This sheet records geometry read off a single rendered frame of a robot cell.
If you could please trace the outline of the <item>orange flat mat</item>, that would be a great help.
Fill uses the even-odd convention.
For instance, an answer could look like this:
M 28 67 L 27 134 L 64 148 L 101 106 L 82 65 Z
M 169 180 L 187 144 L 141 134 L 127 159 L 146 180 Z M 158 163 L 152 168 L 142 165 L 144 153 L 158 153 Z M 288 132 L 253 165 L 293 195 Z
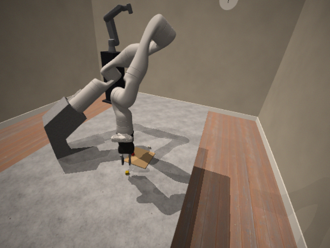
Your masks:
M 154 152 L 135 147 L 134 156 L 131 156 L 131 164 L 145 169 L 154 155 Z M 127 156 L 124 162 L 128 163 L 128 160 Z

